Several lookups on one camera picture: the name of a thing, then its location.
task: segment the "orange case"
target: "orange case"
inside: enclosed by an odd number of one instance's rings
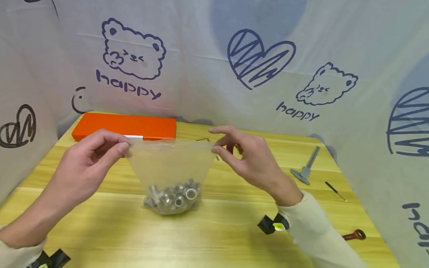
[[[122,135],[140,135],[144,140],[175,139],[176,119],[122,114],[86,113],[72,132],[75,141],[104,128]]]

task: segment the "white fabric backdrop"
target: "white fabric backdrop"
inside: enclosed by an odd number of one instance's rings
[[[428,14],[425,0],[4,1],[0,125],[29,98],[42,140],[0,148],[0,196],[88,110],[314,136],[400,264],[425,267]]]

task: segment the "white sleeve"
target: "white sleeve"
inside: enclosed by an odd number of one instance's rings
[[[354,252],[328,221],[314,197],[303,192],[302,201],[291,207],[278,206],[280,215],[289,222],[289,234],[309,256],[315,268],[363,268]]]
[[[46,238],[37,246],[14,249],[0,240],[0,268],[25,268],[35,262],[43,250]]]

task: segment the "clear ziplock bag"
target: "clear ziplock bag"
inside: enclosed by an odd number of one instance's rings
[[[168,139],[133,143],[126,157],[146,190],[143,205],[159,214],[196,209],[215,158],[213,143]]]

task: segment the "table surface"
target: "table surface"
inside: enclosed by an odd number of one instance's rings
[[[0,208],[0,224],[22,213],[41,193],[64,151],[76,142],[71,132],[78,119],[23,180]],[[209,126],[177,123],[176,138],[210,138]],[[364,241],[348,243],[368,267],[399,267],[354,195],[328,150],[309,137],[249,132],[265,137],[282,170],[302,168],[320,146],[309,181],[298,186],[315,196],[342,235],[362,229]],[[330,182],[344,202],[326,184]],[[197,211],[160,216],[141,207],[145,192],[126,159],[109,171],[97,193],[63,218],[48,236],[45,250],[63,249],[66,267],[312,267],[287,232],[265,235],[257,223],[277,213],[265,192],[249,185],[222,160],[214,161]]]

